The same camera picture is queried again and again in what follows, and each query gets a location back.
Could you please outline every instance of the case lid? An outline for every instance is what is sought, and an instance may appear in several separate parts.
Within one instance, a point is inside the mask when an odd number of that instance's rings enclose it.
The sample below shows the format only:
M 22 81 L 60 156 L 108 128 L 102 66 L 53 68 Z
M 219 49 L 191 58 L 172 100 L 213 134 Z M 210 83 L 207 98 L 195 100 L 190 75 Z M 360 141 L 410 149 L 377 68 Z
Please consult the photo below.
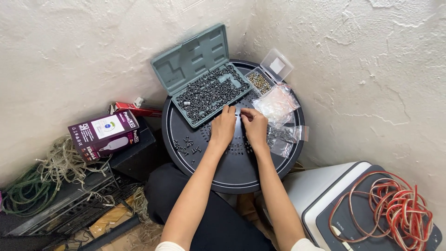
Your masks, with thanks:
M 294 66 L 276 49 L 271 49 L 263 59 L 260 66 L 277 82 L 283 79 L 294 69 Z
M 215 25 L 150 62 L 167 93 L 173 94 L 207 70 L 229 61 L 226 26 Z

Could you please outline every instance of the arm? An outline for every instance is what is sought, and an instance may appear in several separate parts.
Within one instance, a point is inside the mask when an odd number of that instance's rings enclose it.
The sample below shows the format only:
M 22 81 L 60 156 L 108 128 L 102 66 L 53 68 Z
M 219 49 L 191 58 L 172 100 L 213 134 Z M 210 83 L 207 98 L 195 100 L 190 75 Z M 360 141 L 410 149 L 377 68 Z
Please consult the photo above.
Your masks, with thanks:
M 186 251 L 190 249 L 206 209 L 217 164 L 234 136 L 235 121 L 235 107 L 227 105 L 212 121 L 209 144 L 167 218 L 161 242 L 174 242 Z
M 260 185 L 277 242 L 280 250 L 289 251 L 298 240 L 305 238 L 305 233 L 271 159 L 266 143 L 268 119 L 255 109 L 243 108 L 241 111 L 246 137 L 256 154 Z

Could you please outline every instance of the purple box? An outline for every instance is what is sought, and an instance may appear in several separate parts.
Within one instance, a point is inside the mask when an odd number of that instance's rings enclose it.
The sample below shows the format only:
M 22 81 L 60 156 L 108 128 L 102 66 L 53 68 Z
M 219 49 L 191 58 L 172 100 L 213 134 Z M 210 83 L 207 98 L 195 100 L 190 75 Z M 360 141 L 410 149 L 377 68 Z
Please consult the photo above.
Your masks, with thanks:
M 138 143 L 139 124 L 130 110 L 68 127 L 73 143 L 88 163 Z

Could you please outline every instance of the gray plastic case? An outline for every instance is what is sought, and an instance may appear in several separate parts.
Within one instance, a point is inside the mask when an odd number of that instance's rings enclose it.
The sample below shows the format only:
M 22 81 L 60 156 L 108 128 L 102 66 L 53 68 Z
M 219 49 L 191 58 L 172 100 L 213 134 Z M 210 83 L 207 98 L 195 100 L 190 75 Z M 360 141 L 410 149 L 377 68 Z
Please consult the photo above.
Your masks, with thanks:
M 192 124 L 192 120 L 188 118 L 186 111 L 178 105 L 176 97 L 184 92 L 189 83 L 194 82 L 209 71 L 224 68 L 226 63 L 234 66 L 228 62 L 229 49 L 226 26 L 218 24 L 154 58 L 150 63 L 164 89 L 169 96 L 173 97 L 172 102 L 183 114 L 189 125 L 192 128 L 197 128 L 218 113 L 223 106 L 204 117 L 204 119 Z M 249 85 L 249 88 L 226 105 L 243 97 L 252 89 L 251 83 L 235 66 L 234 70 Z

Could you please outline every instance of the round black table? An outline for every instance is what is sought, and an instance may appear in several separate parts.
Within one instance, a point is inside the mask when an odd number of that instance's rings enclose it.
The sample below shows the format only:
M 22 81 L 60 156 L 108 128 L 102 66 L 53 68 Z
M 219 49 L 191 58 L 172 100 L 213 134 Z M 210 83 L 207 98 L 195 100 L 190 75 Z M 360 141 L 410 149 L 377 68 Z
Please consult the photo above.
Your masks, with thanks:
M 242 74 L 247 74 L 249 71 L 259 66 L 257 63 L 236 59 L 231 59 L 230 62 L 233 63 Z M 196 129 L 191 128 L 181 115 L 180 111 L 178 111 L 177 107 L 170 102 L 171 98 L 171 96 L 166 98 L 161 120 L 164 144 L 166 145 L 167 151 L 173 162 L 183 173 L 191 176 L 200 163 L 209 142 L 212 119 L 207 121 L 201 127 Z M 213 191 L 228 194 L 243 194 L 260 190 L 256 157 L 245 137 L 244 126 L 240 118 L 240 108 L 254 108 L 251 101 L 256 98 L 258 98 L 257 95 L 253 91 L 250 91 L 247 95 L 232 104 L 237 108 L 235 112 L 237 115 L 237 122 L 235 125 L 234 138 L 217 166 L 211 186 Z M 286 126 L 305 125 L 301 107 L 294 111 L 294 120 L 294 123 L 286 124 Z M 189 137 L 189 140 L 192 140 L 194 144 L 187 148 L 188 154 L 185 156 L 184 153 L 174 149 L 173 141 L 178 140 L 178 144 L 181 147 L 186 147 L 186 137 Z M 297 144 L 293 144 L 289 158 L 283 158 L 271 153 L 274 166 L 276 167 L 280 178 L 283 178 L 290 171 L 291 167 L 293 167 L 302 151 L 303 144 L 304 142 L 302 140 Z M 199 146 L 199 149 L 202 151 L 197 151 L 195 154 L 192 154 L 192 148 L 196 148 L 197 146 Z

